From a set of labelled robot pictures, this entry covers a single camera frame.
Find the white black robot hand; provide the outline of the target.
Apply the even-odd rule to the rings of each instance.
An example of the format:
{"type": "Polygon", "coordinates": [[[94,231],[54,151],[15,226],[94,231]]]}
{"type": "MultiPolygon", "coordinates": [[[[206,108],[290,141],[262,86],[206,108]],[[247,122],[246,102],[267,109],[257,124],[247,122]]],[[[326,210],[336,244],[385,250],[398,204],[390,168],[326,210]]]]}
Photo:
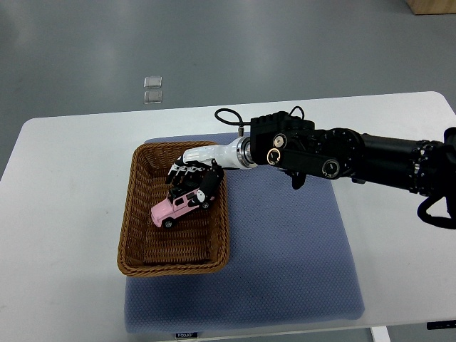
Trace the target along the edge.
{"type": "Polygon", "coordinates": [[[224,178],[223,169],[246,169],[242,141],[228,145],[205,145],[184,151],[170,168],[165,183],[187,190],[199,188],[197,199],[209,201],[224,178]],[[204,166],[210,167],[205,174],[204,166]]]}

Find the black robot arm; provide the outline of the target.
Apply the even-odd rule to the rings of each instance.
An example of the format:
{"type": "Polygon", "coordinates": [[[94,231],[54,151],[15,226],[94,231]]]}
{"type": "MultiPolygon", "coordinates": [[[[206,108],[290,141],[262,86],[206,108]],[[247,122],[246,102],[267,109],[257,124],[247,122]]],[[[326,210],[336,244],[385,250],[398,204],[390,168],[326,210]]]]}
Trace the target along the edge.
{"type": "Polygon", "coordinates": [[[279,111],[239,120],[250,134],[228,145],[186,150],[172,164],[166,181],[178,184],[199,175],[199,202],[218,187],[223,170],[249,170],[257,165],[275,167],[302,187],[309,175],[353,182],[372,182],[424,196],[426,204],[446,199],[455,208],[455,129],[444,140],[403,140],[360,134],[348,128],[321,130],[303,115],[279,111]]]}

